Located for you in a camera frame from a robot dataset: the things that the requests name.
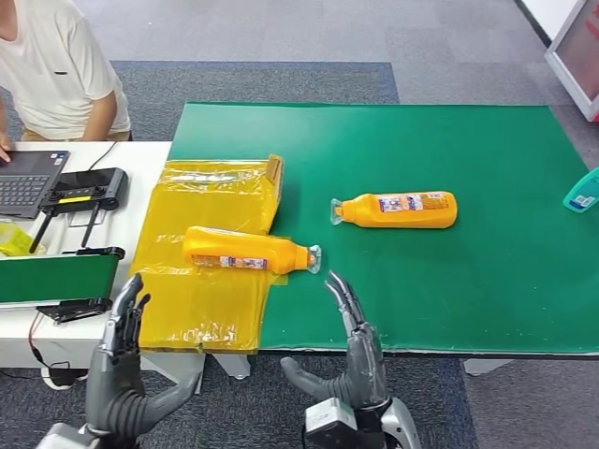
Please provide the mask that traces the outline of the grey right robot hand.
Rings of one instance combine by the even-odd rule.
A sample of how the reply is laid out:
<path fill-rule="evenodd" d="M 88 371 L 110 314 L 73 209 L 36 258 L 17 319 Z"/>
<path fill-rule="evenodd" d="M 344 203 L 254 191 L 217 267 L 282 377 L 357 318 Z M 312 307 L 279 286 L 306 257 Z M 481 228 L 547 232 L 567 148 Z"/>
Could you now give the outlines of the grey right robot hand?
<path fill-rule="evenodd" d="M 347 368 L 331 379 L 307 372 L 292 357 L 280 366 L 292 385 L 319 401 L 339 398 L 354 409 L 378 407 L 388 400 L 384 357 L 375 329 L 367 322 L 354 288 L 330 270 L 326 289 L 336 301 L 347 340 Z"/>

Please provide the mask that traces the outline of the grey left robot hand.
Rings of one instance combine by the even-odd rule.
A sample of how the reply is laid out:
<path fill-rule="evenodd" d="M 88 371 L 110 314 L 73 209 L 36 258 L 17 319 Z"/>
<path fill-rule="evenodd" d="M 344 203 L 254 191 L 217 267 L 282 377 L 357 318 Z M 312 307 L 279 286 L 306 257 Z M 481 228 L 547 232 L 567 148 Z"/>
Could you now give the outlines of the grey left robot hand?
<path fill-rule="evenodd" d="M 86 385 L 88 428 L 101 437 L 134 439 L 155 427 L 193 396 L 202 368 L 193 367 L 174 386 L 155 396 L 145 393 L 138 343 L 150 293 L 139 273 L 126 281 L 113 301 L 102 338 L 92 354 Z"/>

